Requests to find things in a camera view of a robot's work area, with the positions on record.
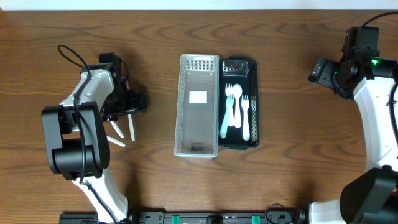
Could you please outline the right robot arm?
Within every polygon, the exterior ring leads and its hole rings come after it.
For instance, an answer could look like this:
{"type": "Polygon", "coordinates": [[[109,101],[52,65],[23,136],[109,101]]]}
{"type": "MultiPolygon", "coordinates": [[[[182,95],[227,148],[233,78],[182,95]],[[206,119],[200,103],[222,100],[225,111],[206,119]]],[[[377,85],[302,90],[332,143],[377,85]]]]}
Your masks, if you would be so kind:
{"type": "Polygon", "coordinates": [[[397,61],[379,56],[378,37],[349,28],[341,60],[320,58],[308,77],[356,102],[366,142],[364,174],[338,199],[311,203],[309,223],[397,223],[397,61]]]}

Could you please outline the white plastic spoon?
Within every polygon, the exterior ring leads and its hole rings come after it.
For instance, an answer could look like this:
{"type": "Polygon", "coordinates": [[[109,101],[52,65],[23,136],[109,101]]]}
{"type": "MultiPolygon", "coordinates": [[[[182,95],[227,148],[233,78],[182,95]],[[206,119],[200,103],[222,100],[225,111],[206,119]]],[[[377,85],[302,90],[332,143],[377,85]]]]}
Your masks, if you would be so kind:
{"type": "Polygon", "coordinates": [[[241,127],[241,110],[240,110],[240,97],[243,93],[242,87],[240,84],[235,84],[233,86],[233,95],[235,99],[235,111],[234,111],[234,127],[241,127]]]}
{"type": "Polygon", "coordinates": [[[118,145],[118,146],[121,146],[121,147],[125,147],[125,146],[126,146],[123,142],[118,141],[117,139],[112,138],[111,136],[107,136],[106,138],[107,138],[107,140],[108,140],[109,142],[111,142],[111,143],[113,143],[113,144],[115,144],[115,145],[118,145]]]}
{"type": "Polygon", "coordinates": [[[116,131],[116,133],[119,135],[120,138],[124,138],[124,134],[121,131],[121,129],[119,128],[118,124],[115,121],[110,121],[112,127],[114,128],[114,130],[116,131]]]}
{"type": "Polygon", "coordinates": [[[135,137],[135,130],[134,130],[134,120],[131,114],[128,116],[128,123],[129,123],[129,130],[130,130],[130,136],[131,136],[131,141],[134,142],[136,140],[135,137]]]}

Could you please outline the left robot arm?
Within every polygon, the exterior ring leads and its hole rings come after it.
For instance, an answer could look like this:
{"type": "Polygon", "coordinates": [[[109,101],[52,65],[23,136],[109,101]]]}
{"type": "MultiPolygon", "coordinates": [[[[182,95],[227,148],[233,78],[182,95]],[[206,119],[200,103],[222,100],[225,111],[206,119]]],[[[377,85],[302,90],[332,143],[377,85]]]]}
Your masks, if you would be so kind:
{"type": "Polygon", "coordinates": [[[110,147],[103,125],[147,109],[144,95],[128,88],[125,67],[116,54],[100,54],[97,64],[82,66],[70,96],[41,113],[50,170],[84,192],[97,223],[137,223],[108,169],[110,147]]]}

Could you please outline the clear plastic mesh basket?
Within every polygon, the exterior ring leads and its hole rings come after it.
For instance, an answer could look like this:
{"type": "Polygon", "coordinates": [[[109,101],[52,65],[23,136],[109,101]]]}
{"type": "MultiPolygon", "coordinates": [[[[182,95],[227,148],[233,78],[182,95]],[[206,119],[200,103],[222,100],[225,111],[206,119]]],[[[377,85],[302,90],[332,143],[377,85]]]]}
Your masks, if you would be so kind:
{"type": "Polygon", "coordinates": [[[181,55],[175,156],[191,158],[217,156],[218,81],[218,55],[181,55]]]}

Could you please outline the white plastic fork long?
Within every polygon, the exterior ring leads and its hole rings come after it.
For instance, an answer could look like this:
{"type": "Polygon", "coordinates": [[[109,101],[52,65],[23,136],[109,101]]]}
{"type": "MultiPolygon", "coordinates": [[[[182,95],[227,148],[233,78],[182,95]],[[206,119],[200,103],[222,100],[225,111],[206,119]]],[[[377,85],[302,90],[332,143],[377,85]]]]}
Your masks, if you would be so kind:
{"type": "MultiPolygon", "coordinates": [[[[226,93],[227,97],[231,97],[232,99],[234,98],[234,96],[233,96],[233,86],[232,86],[231,83],[226,83],[225,93],[226,93]]],[[[232,102],[232,106],[229,109],[228,126],[230,126],[230,127],[234,126],[233,105],[234,105],[234,102],[232,102]]]]}

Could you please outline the black plastic mesh basket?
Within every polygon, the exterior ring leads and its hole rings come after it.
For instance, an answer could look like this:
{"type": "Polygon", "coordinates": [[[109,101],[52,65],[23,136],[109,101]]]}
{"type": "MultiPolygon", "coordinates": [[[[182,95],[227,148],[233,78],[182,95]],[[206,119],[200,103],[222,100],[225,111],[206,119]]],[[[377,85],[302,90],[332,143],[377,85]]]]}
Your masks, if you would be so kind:
{"type": "Polygon", "coordinates": [[[218,145],[229,149],[246,150],[258,147],[260,124],[259,124],[259,95],[257,81],[257,63],[246,57],[230,57],[220,60],[219,65],[219,124],[222,124],[226,111],[226,84],[239,84],[243,89],[243,95],[248,96],[248,126],[249,139],[243,139],[243,128],[229,127],[226,137],[218,139],[218,145]]]}

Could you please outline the white plastic fork short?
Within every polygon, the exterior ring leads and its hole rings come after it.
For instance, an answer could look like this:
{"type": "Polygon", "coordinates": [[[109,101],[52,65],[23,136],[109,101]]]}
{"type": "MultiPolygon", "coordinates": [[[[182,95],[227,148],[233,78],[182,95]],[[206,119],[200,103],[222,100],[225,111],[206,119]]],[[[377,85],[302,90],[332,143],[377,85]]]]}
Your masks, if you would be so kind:
{"type": "Polygon", "coordinates": [[[249,98],[247,95],[242,96],[241,106],[243,109],[243,139],[245,141],[248,141],[250,138],[250,132],[249,132],[249,119],[248,119],[249,98]]]}

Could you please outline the pale green plastic fork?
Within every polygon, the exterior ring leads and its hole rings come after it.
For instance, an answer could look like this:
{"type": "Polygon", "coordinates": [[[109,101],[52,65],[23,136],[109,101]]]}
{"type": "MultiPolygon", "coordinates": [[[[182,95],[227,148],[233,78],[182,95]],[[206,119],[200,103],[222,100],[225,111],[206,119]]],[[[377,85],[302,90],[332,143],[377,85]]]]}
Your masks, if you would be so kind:
{"type": "Polygon", "coordinates": [[[229,114],[234,104],[234,96],[233,94],[229,94],[226,98],[226,111],[224,114],[223,122],[220,128],[220,138],[224,139],[227,135],[228,131],[228,122],[229,122],[229,114]]]}

